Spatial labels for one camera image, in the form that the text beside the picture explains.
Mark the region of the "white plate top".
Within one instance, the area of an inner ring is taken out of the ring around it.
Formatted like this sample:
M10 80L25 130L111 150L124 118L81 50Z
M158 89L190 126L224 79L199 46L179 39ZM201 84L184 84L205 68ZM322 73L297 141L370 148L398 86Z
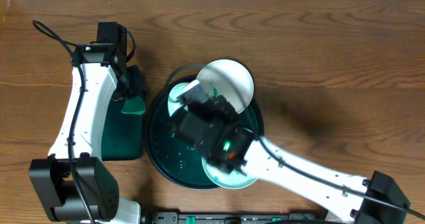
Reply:
M248 69L229 59L207 64L197 75L202 88L213 96L223 96L240 114L252 101L254 81Z

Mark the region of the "white plate bottom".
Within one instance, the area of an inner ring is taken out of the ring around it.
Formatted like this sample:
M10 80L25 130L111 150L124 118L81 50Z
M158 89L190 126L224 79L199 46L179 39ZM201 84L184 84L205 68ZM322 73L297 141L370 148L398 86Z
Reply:
M257 178L242 171L244 159L255 133L247 128L235 127L226 130L212 148L202 165L207 177L217 186L226 189L242 189L252 185Z

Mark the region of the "green yellow sponge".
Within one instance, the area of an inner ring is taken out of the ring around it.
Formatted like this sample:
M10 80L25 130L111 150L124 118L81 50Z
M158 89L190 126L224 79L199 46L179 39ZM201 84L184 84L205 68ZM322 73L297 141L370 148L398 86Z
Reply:
M145 102L140 96L129 98L124 102L121 109L122 114L143 115L145 113Z

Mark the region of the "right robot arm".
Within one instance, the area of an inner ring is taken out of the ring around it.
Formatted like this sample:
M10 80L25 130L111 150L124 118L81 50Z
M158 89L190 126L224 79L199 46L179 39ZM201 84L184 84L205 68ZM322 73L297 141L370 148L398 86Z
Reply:
M340 223L403 223L409 208L393 178L341 173L308 161L238 124L254 94L254 83L196 78L168 88L174 136L193 147L217 185L234 188L244 177L284 187L333 214Z

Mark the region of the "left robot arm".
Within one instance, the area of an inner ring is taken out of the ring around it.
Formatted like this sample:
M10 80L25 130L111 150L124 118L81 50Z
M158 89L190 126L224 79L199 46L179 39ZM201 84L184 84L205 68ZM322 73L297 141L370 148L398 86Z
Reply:
M141 205L120 195L106 161L142 154L146 83L130 65L135 41L116 22L98 24L95 41L62 42L72 90L60 132L29 177L48 219L65 223L141 223Z

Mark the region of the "white plate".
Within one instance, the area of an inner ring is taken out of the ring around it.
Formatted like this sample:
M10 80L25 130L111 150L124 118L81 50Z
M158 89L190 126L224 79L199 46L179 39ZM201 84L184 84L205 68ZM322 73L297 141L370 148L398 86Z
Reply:
M178 100L178 96L184 93L184 88L188 85L188 82L182 82L176 84L171 91L169 92L167 98L167 109L169 116L172 116L178 109L180 109L183 105Z
M197 75L202 88L213 96L223 96L240 114L252 101L254 81L248 69L229 59L207 64Z
M257 178L242 171L244 159L255 133L247 128L235 127L226 130L212 148L202 165L207 177L217 186L226 189L242 189L252 185Z

